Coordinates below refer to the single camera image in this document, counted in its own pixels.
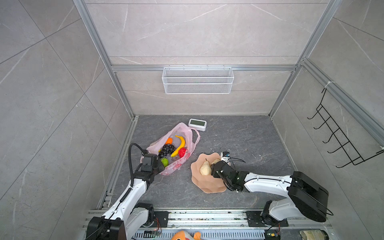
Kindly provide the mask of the pink plastic shopping bag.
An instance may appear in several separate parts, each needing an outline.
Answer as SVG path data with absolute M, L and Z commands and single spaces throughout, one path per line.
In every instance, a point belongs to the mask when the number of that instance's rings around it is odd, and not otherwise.
M 196 145 L 200 141 L 200 134 L 197 130 L 188 127 L 184 123 L 177 124 L 171 131 L 169 131 L 167 134 L 165 134 L 163 137 L 161 137 L 156 142 L 152 143 L 149 147 L 147 147 L 147 150 L 150 154 L 159 154 L 159 151 L 161 148 L 166 144 L 166 141 L 168 138 L 173 139 L 173 145 L 176 147 L 176 149 L 181 144 L 181 140 L 177 136 L 182 136 L 186 144 L 184 148 L 187 149 L 186 155 L 183 158 L 180 158 L 178 155 L 174 158 L 169 157 L 169 165 L 165 168 L 164 171 L 162 171 L 160 174 L 167 176 L 175 172 L 176 170 L 180 169 L 181 166 L 188 160 L 188 158 L 192 155 L 194 152 Z

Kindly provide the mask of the pink wavy plate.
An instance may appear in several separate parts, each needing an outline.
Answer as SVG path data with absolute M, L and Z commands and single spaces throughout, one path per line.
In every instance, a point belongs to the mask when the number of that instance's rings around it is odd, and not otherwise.
M 218 153 L 200 154 L 198 159 L 191 164 L 192 182 L 207 194 L 222 193 L 227 189 L 221 179 L 214 178 L 212 175 L 202 176 L 200 173 L 200 168 L 205 160 L 212 163 L 215 159 L 221 159 Z

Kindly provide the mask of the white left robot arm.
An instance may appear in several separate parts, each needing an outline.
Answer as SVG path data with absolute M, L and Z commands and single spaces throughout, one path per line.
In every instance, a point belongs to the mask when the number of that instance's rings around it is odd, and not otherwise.
M 142 163 L 133 170 L 131 150 L 136 146 L 142 152 Z M 156 154 L 131 143 L 128 148 L 131 179 L 125 191 L 101 217 L 88 223 L 86 240 L 130 240 L 140 227 L 150 227 L 155 221 L 152 204 L 139 203 L 155 176 L 165 170 Z

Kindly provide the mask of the green fake apple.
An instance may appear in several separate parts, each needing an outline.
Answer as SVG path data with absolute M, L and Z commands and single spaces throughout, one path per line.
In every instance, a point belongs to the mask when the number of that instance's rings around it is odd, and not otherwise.
M 163 166 L 166 168 L 168 165 L 169 165 L 169 160 L 167 158 L 162 158 L 161 159 L 161 162 L 163 164 Z

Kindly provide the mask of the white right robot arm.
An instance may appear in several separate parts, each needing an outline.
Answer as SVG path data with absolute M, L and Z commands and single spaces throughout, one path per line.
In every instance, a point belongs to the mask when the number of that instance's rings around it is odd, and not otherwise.
M 324 223 L 333 212 L 328 209 L 329 192 L 306 174 L 294 171 L 288 176 L 265 176 L 236 171 L 230 159 L 210 165 L 211 175 L 221 179 L 230 191 L 260 192 L 282 196 L 267 201 L 260 219 L 267 226 L 276 226 L 287 218 L 306 217 Z

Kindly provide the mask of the red fake fruit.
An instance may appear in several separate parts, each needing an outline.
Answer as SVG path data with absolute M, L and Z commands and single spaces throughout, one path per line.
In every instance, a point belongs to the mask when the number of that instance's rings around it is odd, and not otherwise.
M 178 156 L 180 158 L 183 158 L 186 155 L 187 149 L 186 148 L 180 148 L 178 152 Z

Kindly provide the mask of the beige fake fruit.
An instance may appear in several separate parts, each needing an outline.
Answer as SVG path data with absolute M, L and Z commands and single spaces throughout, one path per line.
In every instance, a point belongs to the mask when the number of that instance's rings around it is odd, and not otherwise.
M 211 167 L 211 163 L 207 160 L 204 161 L 204 163 L 202 164 L 201 168 L 200 168 L 200 173 L 202 176 L 209 176 L 212 174 L 212 167 Z

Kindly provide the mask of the orange fake orange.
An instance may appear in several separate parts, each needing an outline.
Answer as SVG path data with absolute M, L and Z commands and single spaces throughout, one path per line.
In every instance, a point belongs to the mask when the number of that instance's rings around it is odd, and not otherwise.
M 166 145 L 171 145 L 173 143 L 173 139 L 172 138 L 168 138 L 167 141 L 166 141 Z

